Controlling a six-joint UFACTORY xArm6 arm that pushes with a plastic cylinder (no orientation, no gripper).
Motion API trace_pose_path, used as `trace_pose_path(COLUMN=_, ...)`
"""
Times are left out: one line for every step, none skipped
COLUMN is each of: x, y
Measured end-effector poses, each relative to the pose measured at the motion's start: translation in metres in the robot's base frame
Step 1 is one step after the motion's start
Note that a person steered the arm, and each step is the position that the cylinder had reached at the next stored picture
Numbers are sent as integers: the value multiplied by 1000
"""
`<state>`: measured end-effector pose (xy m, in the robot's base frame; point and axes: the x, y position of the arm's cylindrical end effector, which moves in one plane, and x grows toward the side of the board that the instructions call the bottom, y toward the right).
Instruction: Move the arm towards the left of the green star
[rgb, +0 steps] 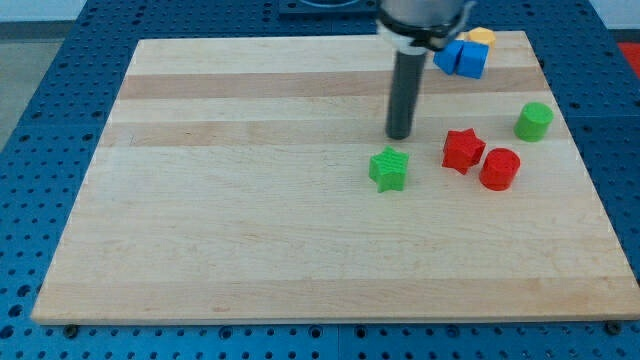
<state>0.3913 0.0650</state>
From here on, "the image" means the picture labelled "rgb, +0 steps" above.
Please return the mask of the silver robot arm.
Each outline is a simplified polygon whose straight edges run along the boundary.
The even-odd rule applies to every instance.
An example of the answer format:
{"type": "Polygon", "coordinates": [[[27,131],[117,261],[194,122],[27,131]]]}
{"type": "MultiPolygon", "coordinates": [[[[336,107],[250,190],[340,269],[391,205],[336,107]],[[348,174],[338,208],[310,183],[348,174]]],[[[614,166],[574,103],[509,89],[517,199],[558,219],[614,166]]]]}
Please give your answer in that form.
{"type": "Polygon", "coordinates": [[[377,33],[405,55],[443,50],[465,28],[475,1],[382,0],[377,33]]]}

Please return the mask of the blue block behind arm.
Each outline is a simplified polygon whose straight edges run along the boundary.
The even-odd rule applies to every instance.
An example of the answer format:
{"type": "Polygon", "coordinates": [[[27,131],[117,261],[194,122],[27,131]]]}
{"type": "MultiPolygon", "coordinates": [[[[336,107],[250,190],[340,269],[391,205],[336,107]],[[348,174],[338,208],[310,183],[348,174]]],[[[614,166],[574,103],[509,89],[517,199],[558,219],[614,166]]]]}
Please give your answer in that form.
{"type": "Polygon", "coordinates": [[[465,42],[463,40],[454,40],[443,50],[435,53],[433,59],[434,64],[445,74],[453,75],[459,64],[464,44],[465,42]]]}

